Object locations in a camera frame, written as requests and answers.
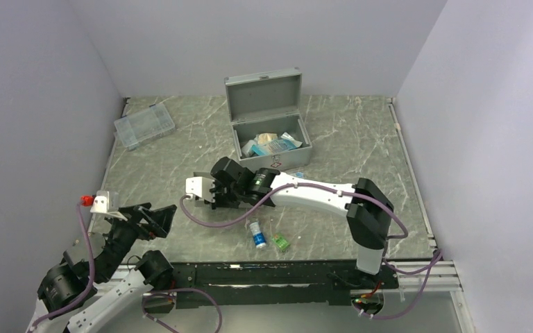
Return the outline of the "white bottle green label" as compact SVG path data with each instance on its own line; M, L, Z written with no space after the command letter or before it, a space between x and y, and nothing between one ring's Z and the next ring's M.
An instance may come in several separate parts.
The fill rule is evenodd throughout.
M248 142L246 142L242 147L241 147L241 154L242 154L242 157L243 158L249 158L251 156L253 156L254 154L254 151L253 151L253 146L256 144L256 142L251 139L249 140Z

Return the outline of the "beige latex gloves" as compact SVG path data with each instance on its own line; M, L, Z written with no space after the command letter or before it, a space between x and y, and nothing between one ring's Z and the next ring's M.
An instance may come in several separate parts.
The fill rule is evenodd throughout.
M256 135L255 142L258 145L267 144L273 140L276 140L278 135L276 133L260 133Z

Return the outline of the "blue cotton swab bag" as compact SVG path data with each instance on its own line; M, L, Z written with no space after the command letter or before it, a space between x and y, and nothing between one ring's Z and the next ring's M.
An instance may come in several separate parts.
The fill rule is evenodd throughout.
M265 144L254 144L251 146L251 151L259 156L277 155L286 151L291 151L301 147L301 142L280 138L275 139Z

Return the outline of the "teal plaster zip bag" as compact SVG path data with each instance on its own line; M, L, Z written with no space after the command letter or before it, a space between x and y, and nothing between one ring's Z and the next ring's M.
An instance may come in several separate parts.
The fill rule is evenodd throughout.
M294 148L300 148L303 144L301 141L296 140L287 132L281 134L280 138L285 140L286 142L289 142L289 145L292 145Z

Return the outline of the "grey plastic divider tray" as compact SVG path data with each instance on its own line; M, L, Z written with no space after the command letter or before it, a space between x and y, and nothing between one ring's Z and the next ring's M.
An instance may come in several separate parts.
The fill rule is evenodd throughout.
M211 174L209 172L204 172L204 171L195 171L195 172L193 172L193 176L194 177L204 177L204 178L213 179L213 177L211 176Z

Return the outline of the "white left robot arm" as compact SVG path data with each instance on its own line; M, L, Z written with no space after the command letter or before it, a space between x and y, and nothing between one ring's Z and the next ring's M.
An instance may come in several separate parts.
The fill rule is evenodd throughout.
M97 296L97 285L111 281L137 240L168 236L176 211L175 205L154 210L150 203L120 207L103 214L107 233L83 229L83 238L40 282L27 332L97 332L144 293L173 286L172 264L149 250L111 291Z

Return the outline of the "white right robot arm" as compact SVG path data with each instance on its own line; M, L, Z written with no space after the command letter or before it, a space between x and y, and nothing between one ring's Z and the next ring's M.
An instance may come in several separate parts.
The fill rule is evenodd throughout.
M232 206L290 206L344 217L357 244L356 282L371 288L380 281L389 227L396 215L394 205L372 180L318 182L272 168L251 171L229 157L221 158L210 175L217 186L214 194Z

